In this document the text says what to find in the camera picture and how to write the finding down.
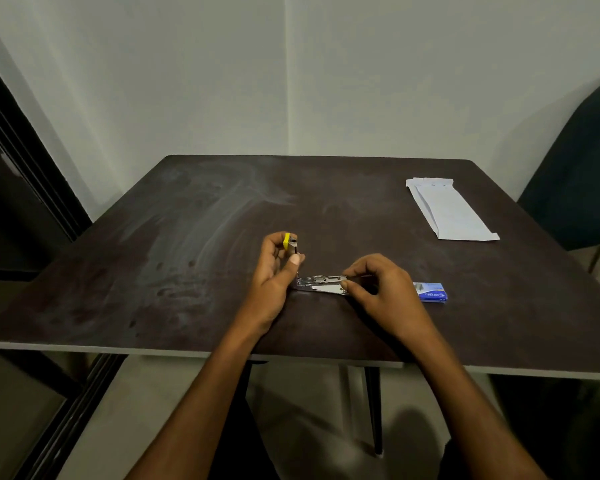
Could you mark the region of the person's right hand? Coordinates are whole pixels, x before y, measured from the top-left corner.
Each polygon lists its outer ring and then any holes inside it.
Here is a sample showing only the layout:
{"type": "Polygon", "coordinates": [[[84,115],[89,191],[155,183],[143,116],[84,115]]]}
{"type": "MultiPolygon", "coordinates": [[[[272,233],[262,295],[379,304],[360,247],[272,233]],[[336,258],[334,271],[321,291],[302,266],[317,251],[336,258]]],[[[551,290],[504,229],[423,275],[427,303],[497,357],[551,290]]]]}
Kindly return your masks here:
{"type": "Polygon", "coordinates": [[[386,332],[411,351],[439,341],[440,334],[419,300],[410,275],[387,257],[375,253],[357,259],[344,270],[346,280],[371,275],[376,296],[356,301],[386,332]]]}

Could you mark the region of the person's left hand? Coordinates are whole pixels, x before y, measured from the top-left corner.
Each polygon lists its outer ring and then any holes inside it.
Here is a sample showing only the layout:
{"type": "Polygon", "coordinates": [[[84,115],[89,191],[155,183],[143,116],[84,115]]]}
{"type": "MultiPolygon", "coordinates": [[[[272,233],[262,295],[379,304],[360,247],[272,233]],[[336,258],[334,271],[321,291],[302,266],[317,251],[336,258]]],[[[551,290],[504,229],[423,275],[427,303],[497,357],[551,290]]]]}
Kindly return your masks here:
{"type": "Polygon", "coordinates": [[[255,340],[268,332],[287,298],[288,288],[281,289],[274,282],[275,274],[288,259],[282,245],[285,233],[264,238],[248,293],[235,318],[239,329],[255,340]]]}

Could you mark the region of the yellow and silver stapler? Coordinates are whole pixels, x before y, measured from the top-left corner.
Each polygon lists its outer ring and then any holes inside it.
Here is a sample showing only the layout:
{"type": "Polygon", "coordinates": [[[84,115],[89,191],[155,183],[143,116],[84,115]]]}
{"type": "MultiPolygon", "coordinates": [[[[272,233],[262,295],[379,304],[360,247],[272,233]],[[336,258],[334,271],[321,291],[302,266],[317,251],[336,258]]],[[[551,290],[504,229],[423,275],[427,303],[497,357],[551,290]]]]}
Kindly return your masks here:
{"type": "MultiPolygon", "coordinates": [[[[299,254],[297,249],[297,239],[293,237],[291,233],[285,233],[282,245],[288,257],[299,254]]],[[[322,292],[346,296],[347,291],[342,287],[342,282],[344,280],[346,280],[346,277],[342,275],[300,277],[297,274],[295,279],[289,284],[289,288],[297,291],[322,292]]]]}

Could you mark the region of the person's left forearm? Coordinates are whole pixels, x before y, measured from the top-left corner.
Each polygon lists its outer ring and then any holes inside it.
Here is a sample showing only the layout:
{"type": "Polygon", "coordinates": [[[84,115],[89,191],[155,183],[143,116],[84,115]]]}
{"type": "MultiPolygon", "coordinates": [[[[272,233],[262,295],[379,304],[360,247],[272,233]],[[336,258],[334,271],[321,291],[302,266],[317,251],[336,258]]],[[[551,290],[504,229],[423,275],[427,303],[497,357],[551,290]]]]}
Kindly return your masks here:
{"type": "Polygon", "coordinates": [[[234,322],[125,480],[206,480],[262,328],[234,322]]]}

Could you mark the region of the person's right forearm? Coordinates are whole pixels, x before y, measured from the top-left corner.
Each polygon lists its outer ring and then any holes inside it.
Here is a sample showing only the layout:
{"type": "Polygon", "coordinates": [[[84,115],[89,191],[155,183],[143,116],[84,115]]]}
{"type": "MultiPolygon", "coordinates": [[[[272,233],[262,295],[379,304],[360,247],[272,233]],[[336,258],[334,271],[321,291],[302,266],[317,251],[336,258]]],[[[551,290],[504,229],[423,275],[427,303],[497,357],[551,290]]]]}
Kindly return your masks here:
{"type": "Polygon", "coordinates": [[[548,480],[435,328],[408,345],[472,480],[548,480]]]}

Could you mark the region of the blue staple box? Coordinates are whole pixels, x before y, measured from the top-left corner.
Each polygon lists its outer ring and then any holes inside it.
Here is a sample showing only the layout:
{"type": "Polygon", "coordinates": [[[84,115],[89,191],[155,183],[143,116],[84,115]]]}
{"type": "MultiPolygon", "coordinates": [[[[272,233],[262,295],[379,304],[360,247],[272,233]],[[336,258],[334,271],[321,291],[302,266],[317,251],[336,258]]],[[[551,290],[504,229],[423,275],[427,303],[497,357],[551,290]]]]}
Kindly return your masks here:
{"type": "Polygon", "coordinates": [[[440,283],[414,282],[419,300],[423,303],[446,303],[448,294],[440,283]]]}

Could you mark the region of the black table leg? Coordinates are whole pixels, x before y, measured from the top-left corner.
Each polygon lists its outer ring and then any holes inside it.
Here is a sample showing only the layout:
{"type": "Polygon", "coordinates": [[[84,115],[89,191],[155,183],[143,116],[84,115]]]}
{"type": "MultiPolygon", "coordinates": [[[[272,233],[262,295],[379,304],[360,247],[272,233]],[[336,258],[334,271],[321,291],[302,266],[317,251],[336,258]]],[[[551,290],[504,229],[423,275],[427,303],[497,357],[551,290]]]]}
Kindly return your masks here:
{"type": "Polygon", "coordinates": [[[370,422],[374,441],[375,454],[381,457],[384,453],[383,421],[381,400],[381,374],[378,367],[365,366],[365,383],[370,412],[370,422]]]}

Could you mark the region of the white paper envelope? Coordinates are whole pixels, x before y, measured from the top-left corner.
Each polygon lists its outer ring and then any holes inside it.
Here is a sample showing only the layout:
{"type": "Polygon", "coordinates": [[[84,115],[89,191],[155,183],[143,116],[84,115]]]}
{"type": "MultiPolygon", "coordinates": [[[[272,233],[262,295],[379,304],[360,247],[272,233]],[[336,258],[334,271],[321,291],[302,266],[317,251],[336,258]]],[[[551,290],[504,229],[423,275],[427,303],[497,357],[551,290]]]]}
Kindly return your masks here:
{"type": "Polygon", "coordinates": [[[418,208],[436,234],[446,241],[498,241],[454,188],[451,178],[410,178],[406,180],[418,208]]]}

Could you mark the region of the dark upholstered chair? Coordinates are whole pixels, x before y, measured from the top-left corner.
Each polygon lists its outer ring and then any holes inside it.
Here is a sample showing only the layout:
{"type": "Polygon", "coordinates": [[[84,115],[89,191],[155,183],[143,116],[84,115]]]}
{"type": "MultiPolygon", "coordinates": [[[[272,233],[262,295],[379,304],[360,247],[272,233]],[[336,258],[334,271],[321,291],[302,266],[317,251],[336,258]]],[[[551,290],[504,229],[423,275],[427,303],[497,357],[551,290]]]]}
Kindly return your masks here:
{"type": "Polygon", "coordinates": [[[600,244],[600,86],[568,119],[518,204],[566,250],[600,244]]]}

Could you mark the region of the dark sliding door frame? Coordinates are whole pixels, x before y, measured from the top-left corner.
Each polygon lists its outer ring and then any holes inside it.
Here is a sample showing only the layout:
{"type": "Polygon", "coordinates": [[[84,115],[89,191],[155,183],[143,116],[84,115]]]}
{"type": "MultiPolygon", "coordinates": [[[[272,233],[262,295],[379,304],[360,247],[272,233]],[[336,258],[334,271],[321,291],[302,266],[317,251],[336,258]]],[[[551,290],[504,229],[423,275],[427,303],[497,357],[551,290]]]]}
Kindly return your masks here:
{"type": "MultiPolygon", "coordinates": [[[[28,285],[92,224],[0,76],[0,283],[28,285]]],[[[13,480],[57,480],[127,355],[0,346],[0,358],[63,398],[13,480]]]]}

